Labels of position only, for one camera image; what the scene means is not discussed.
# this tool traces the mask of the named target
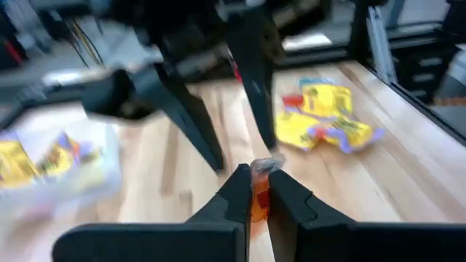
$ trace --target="orange object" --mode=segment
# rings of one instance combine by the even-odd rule
[[[285,163],[283,156],[256,159],[250,164],[253,200],[250,207],[250,238],[262,235],[269,217],[269,175]]]
[[[269,216],[269,173],[253,174],[253,204],[250,221],[266,221]]]

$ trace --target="red cable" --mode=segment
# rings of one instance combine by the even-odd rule
[[[23,59],[21,58],[20,54],[16,51],[16,49],[13,47],[13,45],[10,44],[8,40],[5,40],[4,43],[5,47],[7,48],[7,51],[13,57],[13,59],[16,60],[16,63],[21,64],[23,62]]]

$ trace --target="clear plastic container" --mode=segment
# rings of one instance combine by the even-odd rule
[[[0,220],[88,205],[121,185],[118,137],[84,120],[40,131],[0,133]]]

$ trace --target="cable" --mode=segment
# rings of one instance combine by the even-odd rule
[[[21,55],[18,53],[15,47],[9,42],[9,39],[4,40],[4,46],[8,53],[15,59],[16,63],[20,65],[23,62]]]
[[[81,27],[75,20],[72,21],[72,25],[74,27],[76,36],[80,41],[84,43],[84,48],[86,49],[87,53],[91,56],[95,63],[97,63],[98,65],[103,65],[102,57],[100,56],[100,54],[98,54],[97,48],[95,48],[95,45],[92,43],[92,41],[90,41],[89,36],[85,34],[85,32],[81,29]],[[95,52],[97,52],[97,55],[95,54],[94,50],[91,49],[89,43],[91,43]]]
[[[73,25],[74,33],[76,34],[79,41],[84,42],[83,45],[84,45],[84,48],[87,51],[87,54],[94,60],[95,63],[97,63],[99,65],[100,61],[97,59],[94,52],[91,50],[89,44],[87,43],[86,39],[84,38],[84,35],[83,35],[82,31],[79,30],[79,25],[77,24],[77,22],[75,20],[72,20],[71,24]]]
[[[98,59],[99,59],[99,61],[100,61],[100,64],[103,66],[103,59],[102,59],[102,57],[100,56],[100,53],[99,53],[99,51],[97,50],[97,47],[95,47],[94,43],[90,40],[90,37],[84,32],[84,30],[82,30],[81,26],[78,25],[78,28],[79,28],[79,30],[81,31],[81,33],[84,35],[84,37],[87,39],[88,44],[91,44],[91,45],[92,45],[92,48],[94,49],[95,54],[97,55],[97,57],[98,57]]]
[[[82,57],[81,52],[76,48],[74,43],[70,41],[70,44],[73,47],[74,51],[76,51],[76,53],[78,54],[79,58],[81,58],[81,61],[89,68],[89,65],[86,63],[86,60],[84,59],[84,57]]]
[[[79,58],[81,58],[81,61],[86,65],[86,67],[89,68],[89,64],[87,64],[86,60],[81,54],[81,45],[79,44],[78,36],[75,34],[73,28],[67,22],[65,22],[65,24],[68,27],[68,30],[71,32],[71,36],[73,37],[73,39],[69,39],[70,45],[73,47],[74,51],[78,54]]]

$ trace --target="wooden table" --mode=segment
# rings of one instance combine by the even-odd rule
[[[280,96],[296,91],[301,77],[328,77],[349,87],[356,117],[385,128],[386,135],[372,147],[350,155],[327,144],[309,153],[279,146],[287,159],[286,172],[358,221],[466,221],[463,146],[357,63],[278,73],[277,110]],[[239,163],[270,155],[240,84],[213,82],[194,90],[211,114],[226,154],[226,173]],[[70,110],[84,117],[81,109]],[[41,114],[50,118],[49,111]],[[33,126],[43,122],[32,119]],[[2,226],[0,261],[49,261],[55,239],[82,223],[182,222],[226,179],[225,175],[216,176],[163,115],[145,124],[120,123],[119,133],[124,170],[121,191],[73,213],[17,223],[10,230]],[[268,233],[251,242],[250,260],[273,261]]]

